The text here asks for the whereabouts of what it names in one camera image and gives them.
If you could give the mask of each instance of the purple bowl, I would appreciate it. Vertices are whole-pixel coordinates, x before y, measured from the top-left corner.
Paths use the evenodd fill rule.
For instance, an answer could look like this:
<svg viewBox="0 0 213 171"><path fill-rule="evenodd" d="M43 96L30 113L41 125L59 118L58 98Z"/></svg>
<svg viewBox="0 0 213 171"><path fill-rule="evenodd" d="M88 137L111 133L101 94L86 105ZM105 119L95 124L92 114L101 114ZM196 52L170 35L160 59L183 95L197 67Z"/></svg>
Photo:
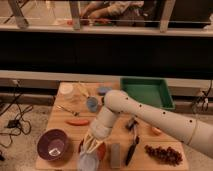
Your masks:
<svg viewBox="0 0 213 171"><path fill-rule="evenodd" d="M63 156L69 144L66 133L60 129L45 132L37 145L38 155L47 161L54 161Z"/></svg>

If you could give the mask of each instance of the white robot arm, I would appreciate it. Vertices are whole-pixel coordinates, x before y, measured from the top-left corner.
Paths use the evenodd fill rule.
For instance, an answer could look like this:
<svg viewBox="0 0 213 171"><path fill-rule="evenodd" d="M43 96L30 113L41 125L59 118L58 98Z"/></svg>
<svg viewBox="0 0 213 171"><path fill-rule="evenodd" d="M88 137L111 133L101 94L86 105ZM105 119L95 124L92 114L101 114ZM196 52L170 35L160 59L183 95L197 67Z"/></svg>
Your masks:
<svg viewBox="0 0 213 171"><path fill-rule="evenodd" d="M84 138L90 153L106 139L121 113L130 113L165 133L213 158L213 126L170 111L141 104L125 92L111 90L104 97L104 106L92 121Z"/></svg>

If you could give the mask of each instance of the wooden table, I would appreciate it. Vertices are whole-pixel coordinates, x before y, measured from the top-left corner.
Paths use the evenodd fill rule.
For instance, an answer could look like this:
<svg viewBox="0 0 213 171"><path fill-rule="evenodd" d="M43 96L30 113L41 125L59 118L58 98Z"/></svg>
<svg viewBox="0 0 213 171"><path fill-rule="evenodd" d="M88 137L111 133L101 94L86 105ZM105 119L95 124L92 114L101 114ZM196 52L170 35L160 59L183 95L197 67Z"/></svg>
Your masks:
<svg viewBox="0 0 213 171"><path fill-rule="evenodd" d="M64 121L66 119L71 119L74 116L72 114L62 111L57 108L57 105L61 105L67 109L80 112L80 118L86 118L90 121L94 119L97 115L96 113L90 113L86 107L86 98L80 93L76 84L70 83L74 86L74 97L72 100L66 100L59 92L57 94L55 104L52 109L51 116L46 130L59 128L64 130L70 138L70 146L64 157L60 160L54 162L47 162L40 157L36 161L37 169L52 169L52 170L76 170L77 168L77 159L78 159L78 145L83 139L86 131L89 126L71 126L66 124ZM97 97L99 104L101 104L101 96L97 94L97 88L99 86L110 86L113 89L119 89L118 83L86 83L86 86L91 94L91 96ZM124 165L124 159L127 154L128 148L132 143L132 133L128 132L125 128L125 124L130 119L130 116L123 114L118 121L116 122L112 134L106 140L107 144L107 153L104 157L104 160L100 163L100 171L112 170L110 168L110 151L109 147L112 143L120 143L121 145L121 169L120 170L132 170L132 171L187 171L188 163L183 151L182 144L176 139L166 135L161 134L156 136L150 129L150 125L147 123L138 120L139 122L139 134L140 134L140 143L136 147L135 154L126 167ZM145 145L151 145L153 147L162 146L167 148L168 146L173 147L182 153L183 161L178 166L170 166L166 164L159 164L155 159L149 157L144 150Z"/></svg>

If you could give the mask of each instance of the green plastic bin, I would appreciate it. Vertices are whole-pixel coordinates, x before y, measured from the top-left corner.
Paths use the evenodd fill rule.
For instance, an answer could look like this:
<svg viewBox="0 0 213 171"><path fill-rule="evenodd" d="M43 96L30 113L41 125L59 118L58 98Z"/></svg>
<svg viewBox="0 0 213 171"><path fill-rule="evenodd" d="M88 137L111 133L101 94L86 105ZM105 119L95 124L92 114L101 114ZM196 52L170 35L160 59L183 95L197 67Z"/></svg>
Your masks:
<svg viewBox="0 0 213 171"><path fill-rule="evenodd" d="M168 86L160 78L121 78L121 89L138 102L174 110L174 103Z"/></svg>

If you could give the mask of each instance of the grapes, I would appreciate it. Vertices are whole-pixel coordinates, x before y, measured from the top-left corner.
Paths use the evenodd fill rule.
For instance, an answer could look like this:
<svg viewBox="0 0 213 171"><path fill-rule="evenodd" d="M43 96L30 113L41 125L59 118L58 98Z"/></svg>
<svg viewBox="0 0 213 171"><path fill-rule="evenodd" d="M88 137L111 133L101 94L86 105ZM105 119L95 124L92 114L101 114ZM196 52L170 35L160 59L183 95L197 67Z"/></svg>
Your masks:
<svg viewBox="0 0 213 171"><path fill-rule="evenodd" d="M149 156L159 159L167 164L179 165L183 159L181 153L175 151L172 147L163 149L162 147L153 148L152 146L145 146L146 153Z"/></svg>

